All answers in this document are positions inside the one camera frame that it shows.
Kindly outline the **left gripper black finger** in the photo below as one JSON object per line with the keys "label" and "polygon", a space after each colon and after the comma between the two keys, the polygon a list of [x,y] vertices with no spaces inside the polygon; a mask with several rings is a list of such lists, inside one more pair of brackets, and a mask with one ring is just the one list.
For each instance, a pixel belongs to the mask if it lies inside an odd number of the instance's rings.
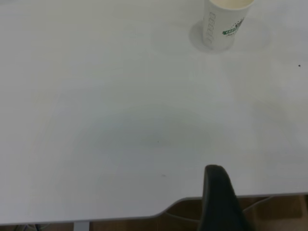
{"label": "left gripper black finger", "polygon": [[199,231],[251,231],[228,173],[222,166],[205,167]]}

